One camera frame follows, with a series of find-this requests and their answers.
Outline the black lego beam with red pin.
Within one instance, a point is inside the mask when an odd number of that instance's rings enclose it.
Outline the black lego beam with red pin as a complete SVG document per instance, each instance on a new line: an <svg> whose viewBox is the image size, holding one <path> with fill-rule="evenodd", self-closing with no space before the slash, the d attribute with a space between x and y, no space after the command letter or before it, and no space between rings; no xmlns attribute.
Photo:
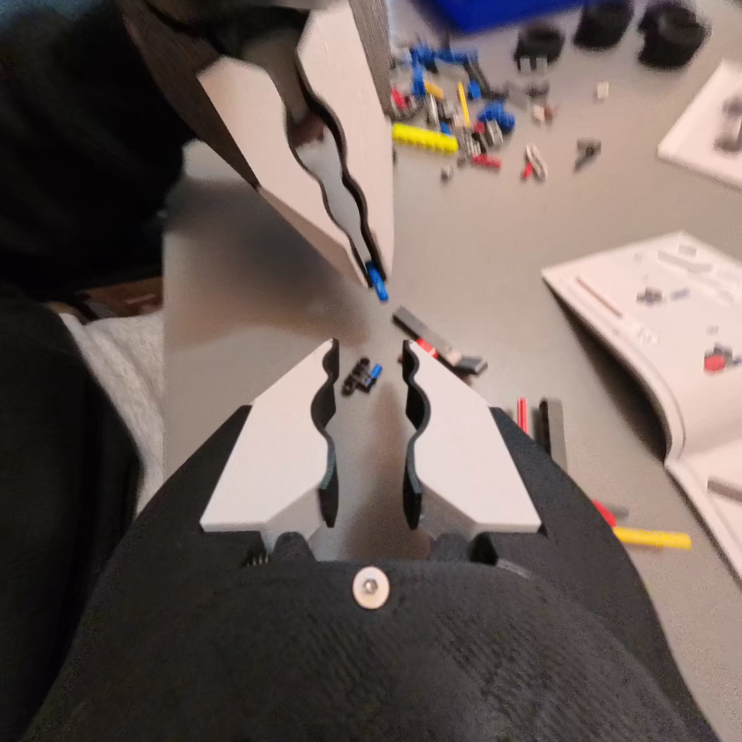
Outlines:
<svg viewBox="0 0 742 742"><path fill-rule="evenodd" d="M406 307L400 306L394 311L393 321L429 355L459 376L480 376L488 369L488 362L484 357L460 351Z"/></svg>

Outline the closed white booklet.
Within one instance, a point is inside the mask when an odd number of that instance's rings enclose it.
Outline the closed white booklet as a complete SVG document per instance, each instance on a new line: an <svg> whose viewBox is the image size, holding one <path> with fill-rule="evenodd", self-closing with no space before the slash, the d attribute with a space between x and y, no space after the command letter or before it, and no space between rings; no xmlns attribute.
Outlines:
<svg viewBox="0 0 742 742"><path fill-rule="evenodd" d="M741 64L723 61L657 147L660 159L741 188Z"/></svg>

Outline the person's left forearm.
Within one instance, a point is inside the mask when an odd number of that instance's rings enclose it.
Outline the person's left forearm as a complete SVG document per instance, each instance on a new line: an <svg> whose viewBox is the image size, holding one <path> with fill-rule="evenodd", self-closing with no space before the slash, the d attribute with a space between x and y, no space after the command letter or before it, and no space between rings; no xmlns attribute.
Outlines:
<svg viewBox="0 0 742 742"><path fill-rule="evenodd" d="M2 23L1 279L40 301L160 271L194 135L114 2Z"/></svg>

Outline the person's black jacket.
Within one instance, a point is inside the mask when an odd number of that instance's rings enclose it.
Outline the person's black jacket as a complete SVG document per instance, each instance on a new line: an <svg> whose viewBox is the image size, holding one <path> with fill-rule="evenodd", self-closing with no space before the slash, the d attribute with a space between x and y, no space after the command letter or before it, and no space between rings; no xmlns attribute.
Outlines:
<svg viewBox="0 0 742 742"><path fill-rule="evenodd" d="M1 292L1 739L20 740L136 503L125 424L61 317Z"/></svg>

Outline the black lego tyre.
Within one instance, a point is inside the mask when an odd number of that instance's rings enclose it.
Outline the black lego tyre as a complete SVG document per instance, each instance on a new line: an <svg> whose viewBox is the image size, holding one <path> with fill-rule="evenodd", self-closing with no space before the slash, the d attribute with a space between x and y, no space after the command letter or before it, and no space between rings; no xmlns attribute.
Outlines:
<svg viewBox="0 0 742 742"><path fill-rule="evenodd" d="M513 58L519 73L539 72L562 55L565 34L551 24L535 24L519 30Z"/></svg>
<svg viewBox="0 0 742 742"><path fill-rule="evenodd" d="M607 51L623 38L634 15L630 1L591 2L582 8L573 46L587 51Z"/></svg>
<svg viewBox="0 0 742 742"><path fill-rule="evenodd" d="M710 24L681 2L654 2L639 22L643 47L637 60L655 70L686 67L710 35Z"/></svg>

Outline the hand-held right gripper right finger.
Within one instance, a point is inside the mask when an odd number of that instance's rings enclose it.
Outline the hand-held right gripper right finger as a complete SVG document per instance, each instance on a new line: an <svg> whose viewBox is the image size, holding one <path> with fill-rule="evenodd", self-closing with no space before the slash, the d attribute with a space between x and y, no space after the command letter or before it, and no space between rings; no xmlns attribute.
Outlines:
<svg viewBox="0 0 742 742"><path fill-rule="evenodd" d="M403 514L431 539L452 533L534 534L543 521L494 409L453 372L405 340L405 415L413 427L403 468Z"/></svg>

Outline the black lego connector with blue pin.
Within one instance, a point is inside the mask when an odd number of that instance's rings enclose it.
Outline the black lego connector with blue pin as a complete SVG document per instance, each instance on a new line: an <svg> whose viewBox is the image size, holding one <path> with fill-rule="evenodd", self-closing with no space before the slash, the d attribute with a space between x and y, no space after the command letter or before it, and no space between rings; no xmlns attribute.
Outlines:
<svg viewBox="0 0 742 742"><path fill-rule="evenodd" d="M343 396L350 396L356 391L369 393L378 383L383 372L383 366L373 364L369 358L360 357L351 369L341 386Z"/></svg>

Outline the open instruction booklet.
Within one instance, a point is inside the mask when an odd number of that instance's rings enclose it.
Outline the open instruction booklet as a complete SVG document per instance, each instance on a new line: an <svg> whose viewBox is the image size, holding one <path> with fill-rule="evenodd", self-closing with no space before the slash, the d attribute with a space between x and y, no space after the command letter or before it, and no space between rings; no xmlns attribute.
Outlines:
<svg viewBox="0 0 742 742"><path fill-rule="evenodd" d="M543 269L643 386L665 469L741 573L741 263L677 232Z"/></svg>

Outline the lego assembly with yellow axle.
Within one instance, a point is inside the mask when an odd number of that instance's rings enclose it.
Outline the lego assembly with yellow axle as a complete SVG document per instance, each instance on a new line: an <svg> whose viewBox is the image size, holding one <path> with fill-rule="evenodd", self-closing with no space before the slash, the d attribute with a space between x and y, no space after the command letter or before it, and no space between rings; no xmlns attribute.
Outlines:
<svg viewBox="0 0 742 742"><path fill-rule="evenodd" d="M518 427L536 440L563 472L568 473L566 428L561 401L543 397L533 407L526 397L520 396L516 399L514 414ZM655 550L690 551L692 548L691 538L685 533L626 527L622 523L628 515L627 511L609 507L596 499L590 501L616 538L625 545Z"/></svg>

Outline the person's grey pants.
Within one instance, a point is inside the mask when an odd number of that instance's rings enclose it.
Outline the person's grey pants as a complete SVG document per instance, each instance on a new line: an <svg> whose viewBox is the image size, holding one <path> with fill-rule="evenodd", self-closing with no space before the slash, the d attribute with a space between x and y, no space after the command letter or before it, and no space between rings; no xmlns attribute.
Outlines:
<svg viewBox="0 0 742 742"><path fill-rule="evenodd" d="M163 311L88 323L67 312L60 318L136 445L138 515L165 481Z"/></svg>

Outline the pile of loose lego pieces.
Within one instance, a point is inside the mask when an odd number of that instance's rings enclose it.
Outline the pile of loose lego pieces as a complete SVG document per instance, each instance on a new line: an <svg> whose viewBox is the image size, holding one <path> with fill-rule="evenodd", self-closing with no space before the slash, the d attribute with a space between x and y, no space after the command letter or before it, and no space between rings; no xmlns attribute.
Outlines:
<svg viewBox="0 0 742 742"><path fill-rule="evenodd" d="M546 79L497 88L474 49L414 42L392 55L390 71L394 163L396 147L405 145L454 157L458 168L498 173L515 109L538 124L553 118Z"/></svg>

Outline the blue plastic bin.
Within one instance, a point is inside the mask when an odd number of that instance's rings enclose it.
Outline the blue plastic bin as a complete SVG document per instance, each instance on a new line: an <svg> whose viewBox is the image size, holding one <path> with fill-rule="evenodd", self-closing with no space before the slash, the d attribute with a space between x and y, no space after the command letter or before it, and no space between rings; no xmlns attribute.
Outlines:
<svg viewBox="0 0 742 742"><path fill-rule="evenodd" d="M584 5L584 1L417 1L444 27L471 34L492 28L558 14Z"/></svg>

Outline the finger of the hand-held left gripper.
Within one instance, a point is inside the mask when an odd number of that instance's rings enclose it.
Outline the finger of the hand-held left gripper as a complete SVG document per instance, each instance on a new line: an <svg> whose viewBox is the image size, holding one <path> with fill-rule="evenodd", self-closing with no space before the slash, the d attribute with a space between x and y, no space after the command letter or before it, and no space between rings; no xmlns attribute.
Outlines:
<svg viewBox="0 0 742 742"><path fill-rule="evenodd" d="M335 140L367 257L388 281L395 249L391 125L350 3L311 10L295 54L305 98Z"/></svg>
<svg viewBox="0 0 742 742"><path fill-rule="evenodd" d="M199 80L255 173L258 194L339 273L371 286L364 267L368 257L331 213L321 181L289 145L286 109L267 73L218 61Z"/></svg>

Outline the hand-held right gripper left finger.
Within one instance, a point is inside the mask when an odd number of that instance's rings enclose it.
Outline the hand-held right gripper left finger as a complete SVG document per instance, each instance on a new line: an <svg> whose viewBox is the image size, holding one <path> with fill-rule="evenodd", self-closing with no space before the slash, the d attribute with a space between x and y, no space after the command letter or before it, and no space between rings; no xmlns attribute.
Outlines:
<svg viewBox="0 0 742 742"><path fill-rule="evenodd" d="M335 443L339 342L328 339L248 405L247 417L199 525L252 532L273 548L284 533L310 539L339 512Z"/></svg>

